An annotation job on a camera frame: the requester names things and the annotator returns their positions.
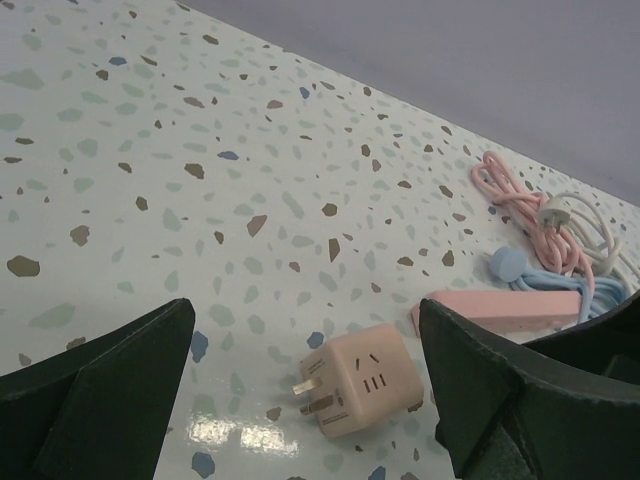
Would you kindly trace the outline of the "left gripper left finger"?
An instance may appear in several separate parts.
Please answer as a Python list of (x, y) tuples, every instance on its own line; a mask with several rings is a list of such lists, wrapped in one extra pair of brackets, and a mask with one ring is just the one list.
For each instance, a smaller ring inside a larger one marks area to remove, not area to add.
[(174, 299), (2, 376), (2, 478), (153, 478), (194, 324)]

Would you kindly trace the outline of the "pink power strip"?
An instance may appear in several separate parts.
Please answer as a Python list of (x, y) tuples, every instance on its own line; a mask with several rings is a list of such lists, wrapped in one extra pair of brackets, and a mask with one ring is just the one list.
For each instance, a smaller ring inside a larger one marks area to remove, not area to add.
[(496, 334), (539, 332), (576, 323), (582, 297), (572, 291), (441, 290), (427, 296)]

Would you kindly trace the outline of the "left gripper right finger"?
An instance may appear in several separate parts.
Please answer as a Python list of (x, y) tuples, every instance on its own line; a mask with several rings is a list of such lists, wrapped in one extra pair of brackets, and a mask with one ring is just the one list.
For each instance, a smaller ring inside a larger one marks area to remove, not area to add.
[(419, 328), (459, 479), (635, 479), (639, 300), (523, 344), (434, 300)]

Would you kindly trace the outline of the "pink plug adapter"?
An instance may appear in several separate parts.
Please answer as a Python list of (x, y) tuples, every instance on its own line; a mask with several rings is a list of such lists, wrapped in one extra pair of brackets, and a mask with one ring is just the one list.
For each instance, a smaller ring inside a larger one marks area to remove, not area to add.
[(292, 392), (309, 396), (300, 412), (315, 416), (329, 438), (364, 430), (424, 399), (416, 366), (390, 324), (324, 342), (300, 362), (300, 372)]

